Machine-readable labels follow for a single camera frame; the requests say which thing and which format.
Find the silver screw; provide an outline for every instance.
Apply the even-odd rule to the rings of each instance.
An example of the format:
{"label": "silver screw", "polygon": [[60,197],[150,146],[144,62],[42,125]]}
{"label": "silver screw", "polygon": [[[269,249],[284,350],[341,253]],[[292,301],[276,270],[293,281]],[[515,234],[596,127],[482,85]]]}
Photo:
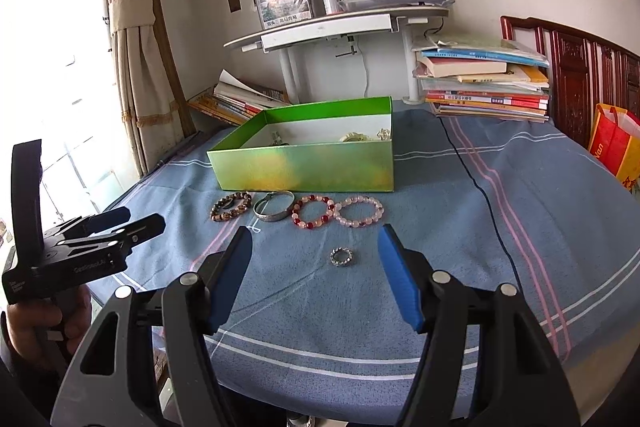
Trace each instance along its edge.
{"label": "silver screw", "polygon": [[191,286],[198,282],[198,274],[194,272],[183,273],[180,276],[180,284],[183,286]]}
{"label": "silver screw", "polygon": [[442,270],[433,272],[433,275],[431,276],[431,278],[433,279],[434,282],[438,284],[446,284],[451,280],[451,276],[447,272]]}
{"label": "silver screw", "polygon": [[120,286],[116,289],[116,297],[118,299],[126,299],[131,295],[131,286]]}
{"label": "silver screw", "polygon": [[515,297],[518,294],[518,289],[513,284],[503,284],[500,286],[500,291],[502,295],[507,295],[508,297]]}

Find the paper bag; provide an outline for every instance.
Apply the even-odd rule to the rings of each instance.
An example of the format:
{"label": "paper bag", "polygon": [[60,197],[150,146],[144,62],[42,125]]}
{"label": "paper bag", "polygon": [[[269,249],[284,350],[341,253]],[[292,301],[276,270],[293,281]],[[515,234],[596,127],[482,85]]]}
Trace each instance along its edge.
{"label": "paper bag", "polygon": [[631,190],[640,176],[640,121],[626,109],[599,103],[589,152]]}

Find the green box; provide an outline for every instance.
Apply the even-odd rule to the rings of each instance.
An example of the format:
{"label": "green box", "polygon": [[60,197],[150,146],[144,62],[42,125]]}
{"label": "green box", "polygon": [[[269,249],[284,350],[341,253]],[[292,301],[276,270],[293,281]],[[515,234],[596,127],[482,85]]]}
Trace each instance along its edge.
{"label": "green box", "polygon": [[[389,97],[307,103],[264,110],[207,154],[223,190],[392,192]],[[284,143],[269,146],[273,132]],[[370,141],[340,142],[349,132]]]}

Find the headboard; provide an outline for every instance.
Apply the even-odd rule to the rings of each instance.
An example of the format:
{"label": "headboard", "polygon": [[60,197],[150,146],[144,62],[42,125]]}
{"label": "headboard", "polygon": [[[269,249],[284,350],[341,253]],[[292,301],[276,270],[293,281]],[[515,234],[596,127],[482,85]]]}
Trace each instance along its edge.
{"label": "headboard", "polygon": [[540,19],[501,18],[502,36],[533,30],[539,53],[550,53],[550,115],[556,127],[587,147],[597,103],[624,107],[640,116],[640,57],[587,32]]}

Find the curtain tieback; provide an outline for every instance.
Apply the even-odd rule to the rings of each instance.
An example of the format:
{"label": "curtain tieback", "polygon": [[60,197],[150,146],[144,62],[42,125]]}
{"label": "curtain tieback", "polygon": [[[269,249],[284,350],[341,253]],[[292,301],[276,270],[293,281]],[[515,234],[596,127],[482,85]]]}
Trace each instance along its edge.
{"label": "curtain tieback", "polygon": [[111,33],[127,28],[153,26],[156,22],[153,0],[115,0],[109,4]]}

